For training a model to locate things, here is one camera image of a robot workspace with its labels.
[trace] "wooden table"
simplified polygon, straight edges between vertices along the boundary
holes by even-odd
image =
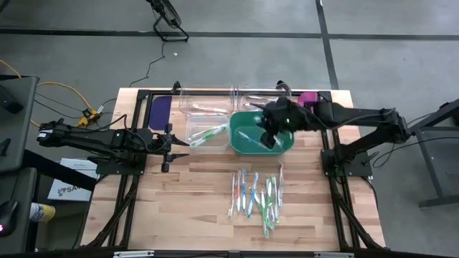
[[[113,120],[127,114],[128,125],[131,124],[137,91],[120,89]],[[352,107],[349,91],[331,92],[334,102]],[[174,124],[173,133],[184,140],[186,123],[179,110],[179,97],[173,97],[170,122]],[[122,127],[121,122],[113,126]],[[354,126],[340,128],[339,135],[342,143],[360,137]],[[297,132],[293,148],[280,157],[242,157],[229,147],[224,153],[191,153],[179,158],[168,173],[160,172],[162,156],[149,156],[138,187],[129,249],[338,250],[330,188],[321,170],[322,147],[319,132]],[[190,150],[174,146],[172,153],[190,153]],[[246,168],[248,185],[255,171],[260,174],[259,182],[264,182],[267,176],[278,177],[279,161],[284,162],[284,206],[280,210],[280,223],[270,238],[265,239],[258,209],[254,209],[251,219],[243,215],[227,218],[230,175]],[[95,187],[82,244],[93,240],[113,214],[119,181],[120,176],[107,176]],[[360,178],[349,178],[349,187],[356,217],[376,242],[384,246],[372,190]],[[124,218],[120,221],[118,241]],[[347,219],[344,225],[351,243]]]

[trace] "green plastic tray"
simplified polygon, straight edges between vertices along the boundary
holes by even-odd
[[[260,142],[261,135],[265,130],[255,124],[254,117],[257,116],[261,117],[262,112],[236,112],[231,116],[229,120],[230,143],[237,154],[241,156],[277,156],[292,148],[295,138],[289,132],[279,133],[278,139],[282,143],[282,147],[276,144],[272,149],[263,148],[239,135],[238,131]]]

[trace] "clear plastic container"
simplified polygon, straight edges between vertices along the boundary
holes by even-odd
[[[214,92],[222,91],[221,95],[205,95],[204,88]],[[180,111],[190,115],[231,115],[235,110],[235,88],[226,85],[190,85],[184,84],[180,92]]]
[[[190,116],[186,120],[185,141],[193,150],[224,151],[230,142],[229,123],[228,117],[223,115]]]
[[[275,86],[273,87],[272,85],[267,86],[241,84],[237,91],[237,110],[261,111],[260,108],[255,107],[250,103],[266,105],[269,102],[277,101],[279,97],[291,97],[291,92],[288,92],[284,89],[276,90]]]

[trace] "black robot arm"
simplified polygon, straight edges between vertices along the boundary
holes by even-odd
[[[172,124],[166,126],[164,134],[149,129],[88,130],[67,125],[60,119],[41,124],[37,141],[44,147],[69,146],[100,154],[89,157],[98,164],[99,174],[142,174],[149,154],[164,157],[163,172],[169,171],[169,163],[175,158],[188,155],[169,154],[172,144],[188,146],[171,131]]]
[[[274,135],[283,131],[335,130],[342,125],[376,127],[353,143],[335,147],[337,163],[352,161],[357,154],[383,143],[403,143],[410,136],[404,118],[395,109],[347,108],[326,100],[300,106],[286,97],[259,108],[263,109],[263,117],[258,125],[266,130],[260,140],[268,148],[275,144]]]

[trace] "gray floor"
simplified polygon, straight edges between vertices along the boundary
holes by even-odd
[[[314,0],[172,3],[183,27],[192,32],[320,32]],[[459,2],[455,0],[323,0],[323,7],[330,33],[459,34]],[[8,27],[151,30],[152,22],[144,0],[13,0],[0,14],[0,26]],[[411,120],[459,96],[457,41],[332,40],[331,49],[339,87],[351,91],[357,107],[397,107]],[[166,44],[164,54],[166,58],[154,64],[150,77],[137,87],[169,87],[176,80],[200,85],[272,85],[284,80],[294,88],[331,87],[320,39],[201,37],[188,44]],[[143,77],[147,64],[160,56],[161,42],[155,37],[0,35],[0,58],[23,75],[76,87],[94,106],[115,97],[119,87]],[[0,66],[0,73],[11,71]],[[38,91],[84,107],[66,89],[42,86]],[[66,113],[79,115],[72,110]],[[33,118],[43,122],[58,116],[36,106]],[[107,115],[101,123],[109,120]],[[71,148],[41,148],[35,137],[32,128],[27,147],[53,160],[86,156]],[[459,205],[422,211],[417,207],[417,202],[435,197],[419,147],[394,153],[386,166],[374,170],[374,185],[389,248],[459,254]],[[74,208],[74,216],[70,216],[71,207],[63,210],[62,219],[46,228],[43,247],[63,248],[73,243],[85,207]],[[73,230],[68,227],[62,233],[66,224],[73,225]]]

